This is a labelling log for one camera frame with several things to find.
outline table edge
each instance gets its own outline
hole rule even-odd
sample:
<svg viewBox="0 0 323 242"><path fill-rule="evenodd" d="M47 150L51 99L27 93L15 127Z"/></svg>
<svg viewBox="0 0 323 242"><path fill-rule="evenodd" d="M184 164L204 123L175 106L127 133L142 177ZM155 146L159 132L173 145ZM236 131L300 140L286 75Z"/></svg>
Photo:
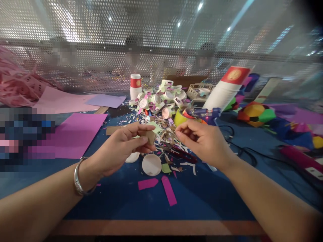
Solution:
<svg viewBox="0 0 323 242"><path fill-rule="evenodd" d="M51 235L264 235L257 221L62 220Z"/></svg>

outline black cable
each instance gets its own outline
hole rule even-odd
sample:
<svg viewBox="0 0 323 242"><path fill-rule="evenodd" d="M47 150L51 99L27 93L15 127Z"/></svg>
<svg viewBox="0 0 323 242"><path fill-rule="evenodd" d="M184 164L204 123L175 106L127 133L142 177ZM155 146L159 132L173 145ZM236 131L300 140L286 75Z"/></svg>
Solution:
<svg viewBox="0 0 323 242"><path fill-rule="evenodd" d="M250 150L250 151L252 151L252 152L255 152L256 154L258 154L258 155L260 155L260 156L263 156L263 157L266 157L266 158L268 158L268 159L271 159L271 160L275 160L275 161L278 161L278 162L282 162L282 163L285 163L285 164L287 164L287 165L289 165L290 167L292 167L316 192L318 192L320 195L322 195L322 191L319 189L319 188L317 188L317 186L315 186L311 181L310 181L310 179L308 178L308 176L306 176L307 174L305 174L305 172L301 169L301 168L299 168L298 167L298 165L297 164L295 164L295 163L291 163L291 162L287 162L287 161L284 161L284 160L279 160L279 159L276 159L276 158L274 158L274 157L270 157L270 156L267 156L267 155L264 155L264 154L262 154L262 153L260 153L260 152L258 152L258 151L256 151L256 150L254 150L254 149L252 149L252 148L249 148L249 147L240 147L240 146L238 146L238 145L236 145L236 144L234 144L233 142L231 142L231 140L233 139L233 137L234 137L234 133L235 133L235 131L234 131L234 129L231 127L231 126L229 126L229 125L220 125L219 127L228 127L228 128L230 128L231 129L231 131L232 131L232 135L229 137L229 139L226 139L226 141L228 142L228 143L230 143L230 144L232 144L232 145L234 145L234 146L236 146L236 147L238 147L239 149L240 149L240 151L238 152L238 156L240 156L240 155L242 155L242 153L243 152L245 152L246 154L248 154L251 158L252 158L252 164L253 164L253 166L254 167L256 167L257 166L257 164L258 164L258 162L257 162L257 159L250 153L250 152L248 152L248 150ZM282 173L282 171L280 170L280 169L278 169L278 171L279 171L279 173L280 174L282 174L283 175L283 177L285 177L288 181L289 181L289 183L295 188L295 185L292 183L292 181L290 180L290 179L288 179L283 173ZM305 196L298 190L298 189L296 189L300 194L301 194L301 196L303 197L303 198L305 198Z"/></svg>

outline bracelet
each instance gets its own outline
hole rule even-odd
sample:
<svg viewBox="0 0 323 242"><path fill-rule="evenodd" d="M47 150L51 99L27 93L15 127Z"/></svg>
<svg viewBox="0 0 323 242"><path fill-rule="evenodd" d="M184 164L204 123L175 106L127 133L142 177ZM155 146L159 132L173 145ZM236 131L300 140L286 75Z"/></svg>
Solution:
<svg viewBox="0 0 323 242"><path fill-rule="evenodd" d="M96 185L95 185L89 192L85 192L83 190L83 188L81 187L81 184L78 180L78 168L80 167L80 164L82 163L82 161L84 161L86 158L88 158L88 157L84 157L84 156L81 157L80 162L77 164L75 171L74 171L74 184L75 184L77 193L82 196L90 195L96 188Z"/></svg>

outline left hand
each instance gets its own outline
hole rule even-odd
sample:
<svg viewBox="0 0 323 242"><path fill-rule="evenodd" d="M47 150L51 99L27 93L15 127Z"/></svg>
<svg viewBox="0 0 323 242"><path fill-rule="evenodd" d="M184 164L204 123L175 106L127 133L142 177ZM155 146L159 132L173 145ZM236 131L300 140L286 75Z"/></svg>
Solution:
<svg viewBox="0 0 323 242"><path fill-rule="evenodd" d="M118 129L88 158L88 162L101 175L112 175L120 169L131 153L150 153L156 150L155 146L147 143L148 138L143 136L146 131L154 129L153 125L139 124L138 122Z"/></svg>

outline perforated metal mesh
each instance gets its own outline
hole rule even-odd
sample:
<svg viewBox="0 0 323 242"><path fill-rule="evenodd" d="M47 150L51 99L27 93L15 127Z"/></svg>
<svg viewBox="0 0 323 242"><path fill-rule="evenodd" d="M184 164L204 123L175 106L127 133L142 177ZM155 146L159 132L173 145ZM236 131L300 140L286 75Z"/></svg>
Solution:
<svg viewBox="0 0 323 242"><path fill-rule="evenodd" d="M168 74L217 83L236 65L261 75L249 98L283 77L276 100L320 71L322 55L292 0L2 0L0 44L67 90L128 91L131 73L144 87Z"/></svg>

